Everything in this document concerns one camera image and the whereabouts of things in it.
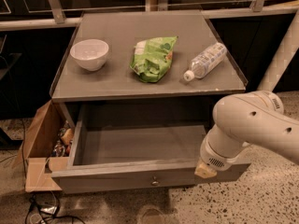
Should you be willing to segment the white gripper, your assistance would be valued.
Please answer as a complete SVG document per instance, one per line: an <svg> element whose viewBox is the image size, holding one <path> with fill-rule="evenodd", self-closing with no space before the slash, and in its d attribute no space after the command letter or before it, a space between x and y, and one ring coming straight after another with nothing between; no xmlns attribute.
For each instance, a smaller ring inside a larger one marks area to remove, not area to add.
<svg viewBox="0 0 299 224"><path fill-rule="evenodd" d="M194 174L202 178L211 178L217 171L226 171L234 165L240 154L240 143L231 138L213 138L207 134L200 147L200 159Z"/></svg>

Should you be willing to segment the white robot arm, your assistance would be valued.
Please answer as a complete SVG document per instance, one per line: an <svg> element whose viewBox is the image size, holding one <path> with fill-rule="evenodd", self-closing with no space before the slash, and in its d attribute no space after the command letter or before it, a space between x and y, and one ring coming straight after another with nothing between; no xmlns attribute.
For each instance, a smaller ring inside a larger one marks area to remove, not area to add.
<svg viewBox="0 0 299 224"><path fill-rule="evenodd" d="M299 121L284 115L283 103L273 93L298 50L298 23L296 14L256 91L228 95L214 105L214 126L200 147L196 175L210 178L228 170L250 145L299 164Z"/></svg>

